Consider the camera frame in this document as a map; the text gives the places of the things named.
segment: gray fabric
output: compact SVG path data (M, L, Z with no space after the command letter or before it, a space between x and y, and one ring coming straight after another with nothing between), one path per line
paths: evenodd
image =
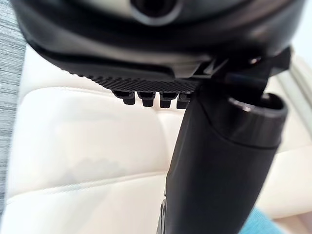
M0 215L25 42L9 0L0 0Z

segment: cream leather seat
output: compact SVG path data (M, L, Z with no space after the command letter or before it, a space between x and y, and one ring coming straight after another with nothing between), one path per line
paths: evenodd
M312 211L312 139L277 79L268 90L290 115L257 206L289 233L308 233L296 215ZM158 106L126 106L27 48L1 233L156 233L183 118Z

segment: black device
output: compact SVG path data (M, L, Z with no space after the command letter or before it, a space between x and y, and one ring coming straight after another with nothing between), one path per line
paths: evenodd
M263 94L289 67L304 0L11 0L45 59L125 104L186 109L159 234L235 234L281 141L283 100Z

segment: black plastic handle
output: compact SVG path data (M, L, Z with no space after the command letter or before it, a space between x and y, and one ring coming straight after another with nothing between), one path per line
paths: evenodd
M199 91L185 113L167 176L164 233L238 233L263 186L286 115L275 95L256 105L215 87Z

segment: white wall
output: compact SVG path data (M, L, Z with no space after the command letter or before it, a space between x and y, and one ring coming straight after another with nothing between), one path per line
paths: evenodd
M302 20L292 44L295 51L312 67L312 0L306 0Z

